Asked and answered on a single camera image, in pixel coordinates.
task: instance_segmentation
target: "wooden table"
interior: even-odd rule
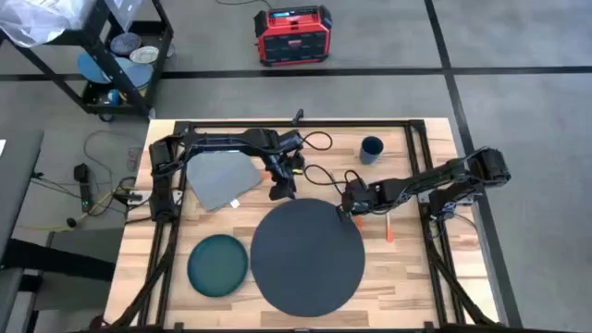
[[[425,119],[427,136],[435,166],[457,155],[446,118]],[[137,187],[149,190],[152,186],[148,145],[170,133],[174,120],[153,120],[148,129],[146,144]],[[333,148],[317,152],[305,145],[302,154],[308,164],[318,164],[341,179],[346,169],[354,168],[366,182],[386,178],[406,178],[412,170],[408,158],[403,128],[302,128],[301,134],[313,130],[325,130],[333,137]],[[207,129],[215,132],[243,132],[239,128]],[[375,135],[385,143],[385,151],[372,166],[363,166],[358,159],[362,139]],[[323,136],[311,137],[312,144],[324,146]],[[415,140],[418,154],[419,140]],[[185,328],[271,328],[271,327],[371,327],[404,328],[423,327],[425,321],[437,322],[430,277],[427,270],[426,250],[421,234],[417,201],[410,202],[390,212],[394,241],[386,241],[385,217],[363,216],[359,229],[364,239],[366,263],[364,277],[353,297],[337,311],[317,318],[301,318],[283,314],[261,295],[251,272],[243,285],[228,297],[211,299],[195,291],[187,278],[187,261],[193,247],[203,238],[224,233],[238,238],[249,251],[253,233],[261,219],[277,204],[267,194],[273,185],[263,171],[259,158],[253,159],[261,170],[264,181],[240,198],[240,207],[225,207],[213,214],[200,207],[195,194],[187,190],[179,229],[179,242],[170,284],[166,327],[184,322]],[[319,173],[311,178],[327,181]],[[315,186],[304,179],[296,179],[297,197],[314,197],[333,204],[339,195],[332,186]],[[461,214],[471,220],[469,208],[459,208]],[[149,215],[149,208],[141,207],[129,214],[130,219]],[[461,284],[486,315],[497,320],[487,271],[475,229],[465,220],[453,218],[447,222],[450,245]],[[117,319],[130,304],[146,277],[148,256],[154,235],[154,222],[130,225],[125,228],[117,269],[113,278],[105,320]],[[450,295],[442,279],[445,295]],[[153,295],[159,295],[156,286]],[[155,321],[157,296],[153,296],[148,323]],[[450,298],[446,298],[449,321],[453,321]]]

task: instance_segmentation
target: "concrete floor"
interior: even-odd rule
[[[323,64],[309,67],[440,66],[422,1],[270,3],[323,3],[332,10],[332,56]],[[589,1],[434,3],[455,67],[592,65]],[[146,2],[141,17],[154,15],[149,5]],[[253,47],[252,16],[263,5],[167,0],[163,6],[176,30],[178,51],[168,60],[166,70],[260,68]],[[80,50],[42,46],[35,51],[56,71],[76,72]],[[0,59],[0,74],[37,72],[7,43],[0,47]],[[587,129],[592,120],[588,110],[592,75],[457,76],[456,80],[475,146],[501,149],[512,171],[512,181],[491,191],[489,200],[524,325],[590,331],[592,226],[587,220],[592,208],[585,198],[592,185],[588,172],[592,134]],[[81,87],[79,81],[70,84]],[[0,103],[4,106],[0,123],[46,129],[38,168],[58,181],[70,181],[70,169],[85,161],[81,146],[88,133],[123,131],[140,142],[147,127],[143,120],[133,119],[102,123],[85,115],[46,81],[0,82]],[[292,117],[299,108],[304,108],[308,117],[447,117],[456,130],[441,76],[163,80],[156,102],[159,118]],[[99,157],[114,156],[110,166],[119,179],[132,174],[127,170],[126,156],[128,148],[138,144],[105,136],[97,138],[92,150]],[[101,172],[99,166],[86,162]],[[61,223],[79,209],[76,201],[33,187],[26,204],[35,208],[23,211],[20,224]],[[105,242],[104,250],[93,249],[95,255],[106,258],[117,252],[122,223],[117,215],[89,221],[86,228],[108,228],[115,234],[105,238],[112,240]],[[47,235],[19,229],[18,236],[42,240]],[[76,242],[68,237],[79,236],[63,235],[54,244],[73,246]],[[80,246],[77,250],[87,253],[89,248]],[[42,293],[65,292],[59,287],[47,289]],[[74,306],[65,307],[77,311],[42,312],[40,322],[44,324],[36,331],[82,328],[93,311],[99,314],[108,286],[82,289],[63,297],[82,295],[86,305],[74,302]]]

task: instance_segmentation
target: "green plate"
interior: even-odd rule
[[[232,236],[214,235],[191,251],[187,275],[194,289],[208,297],[223,297],[238,288],[249,268],[244,246]]]

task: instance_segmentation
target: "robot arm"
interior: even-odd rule
[[[203,152],[238,151],[248,156],[259,156],[265,163],[265,170],[272,175],[276,185],[271,188],[269,198],[278,200],[294,198],[294,170],[304,165],[300,154],[304,139],[294,129],[282,135],[271,129],[247,129],[241,134],[207,134],[189,132],[170,135],[150,145],[152,161],[153,193],[150,198],[152,220],[168,220],[178,215],[173,201],[172,177],[185,167],[189,160]],[[184,151],[176,155],[178,146]]]
[[[407,179],[385,179],[368,185],[360,178],[349,181],[341,196],[341,207],[352,215],[380,214],[406,203],[412,195],[433,190],[429,193],[430,210],[437,216],[453,210],[460,200],[483,188],[501,186],[510,178],[501,152],[482,148]],[[449,183],[453,184],[438,189]]]

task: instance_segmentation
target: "blue cup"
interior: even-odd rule
[[[362,164],[369,165],[374,163],[384,150],[385,145],[377,137],[367,137],[362,141],[360,149],[360,161]]]

